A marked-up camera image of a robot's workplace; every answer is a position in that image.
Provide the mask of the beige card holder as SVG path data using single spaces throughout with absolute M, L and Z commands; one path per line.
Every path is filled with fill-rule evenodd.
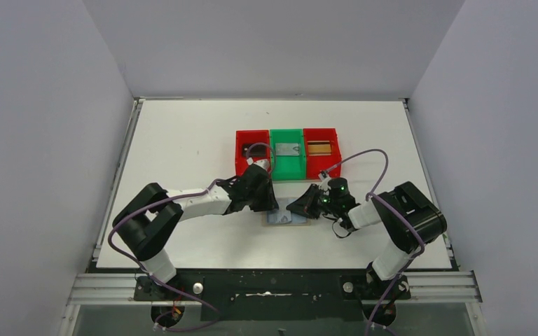
M 310 225 L 310 219 L 299 216 L 287 210 L 267 211 L 263 217 L 263 226 L 292 227 Z

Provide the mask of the silver credit card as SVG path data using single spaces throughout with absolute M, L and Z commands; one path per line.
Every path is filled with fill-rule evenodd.
M 299 143 L 276 143 L 275 153 L 277 156 L 299 156 L 301 145 Z

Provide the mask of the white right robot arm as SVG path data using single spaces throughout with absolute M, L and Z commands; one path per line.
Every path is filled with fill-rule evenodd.
M 352 196 L 346 178 L 327 178 L 320 184 L 311 184 L 287 205 L 287 211 L 309 219 L 327 217 L 348 234 L 383 225 L 387 245 L 366 268 L 366 290 L 377 299 L 390 294 L 395 276 L 447 229 L 441 211 L 410 181 L 390 192 L 370 192 L 360 203 Z

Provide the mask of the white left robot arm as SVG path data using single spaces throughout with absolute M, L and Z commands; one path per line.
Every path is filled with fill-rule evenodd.
M 203 189 L 180 191 L 170 196 L 158 183 L 147 184 L 114 218 L 109 246 L 119 252 L 113 238 L 119 236 L 135 261 L 150 277 L 151 288 L 163 299 L 179 290 L 177 269 L 165 245 L 176 226 L 203 216 L 225 216 L 249 208 L 253 212 L 278 209 L 267 159 L 249 161 L 244 173 L 215 179 Z

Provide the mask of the black credit card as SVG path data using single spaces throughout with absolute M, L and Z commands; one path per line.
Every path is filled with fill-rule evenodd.
M 264 158 L 267 155 L 267 148 L 263 144 L 244 143 L 241 145 L 241 154 L 244 158 Z

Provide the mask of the gold credit card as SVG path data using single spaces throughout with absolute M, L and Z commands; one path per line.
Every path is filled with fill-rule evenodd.
M 309 156 L 329 156 L 332 154 L 330 141 L 309 141 L 307 147 Z

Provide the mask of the green middle bin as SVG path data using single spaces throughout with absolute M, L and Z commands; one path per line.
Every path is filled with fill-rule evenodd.
M 306 179 L 306 154 L 302 129 L 271 129 L 270 144 L 275 151 L 276 143 L 299 143 L 299 156 L 276 156 L 273 169 L 275 181 L 295 181 Z

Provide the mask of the right red bin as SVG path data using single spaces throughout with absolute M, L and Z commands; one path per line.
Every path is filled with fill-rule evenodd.
M 335 128 L 304 128 L 303 138 L 306 154 L 307 180 L 317 180 L 321 171 L 328 169 L 342 160 Z M 332 154 L 329 156 L 309 156 L 307 154 L 307 142 L 309 141 L 330 141 Z

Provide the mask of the red bin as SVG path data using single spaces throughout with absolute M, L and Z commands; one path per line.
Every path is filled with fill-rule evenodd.
M 304 128 L 303 138 L 306 154 L 307 180 L 317 180 L 321 171 L 328 169 L 342 160 L 335 128 Z M 309 156 L 307 154 L 307 142 L 309 141 L 330 141 L 332 154 L 329 156 Z
M 270 159 L 270 132 L 268 129 L 237 130 L 235 132 L 235 174 L 242 175 L 253 162 Z

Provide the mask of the left red bin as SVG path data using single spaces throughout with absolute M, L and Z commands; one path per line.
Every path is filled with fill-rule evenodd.
M 235 174 L 242 175 L 253 162 L 270 159 L 270 132 L 268 129 L 237 130 L 235 132 Z

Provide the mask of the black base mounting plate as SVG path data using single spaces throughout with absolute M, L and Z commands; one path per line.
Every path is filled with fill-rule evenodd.
M 396 301 L 411 298 L 408 280 L 367 282 L 365 269 L 179 269 L 165 288 L 145 274 L 133 298 L 150 302 L 151 318 L 175 326 L 186 306 L 201 307 L 202 321 L 311 321 L 372 317 L 386 326 Z

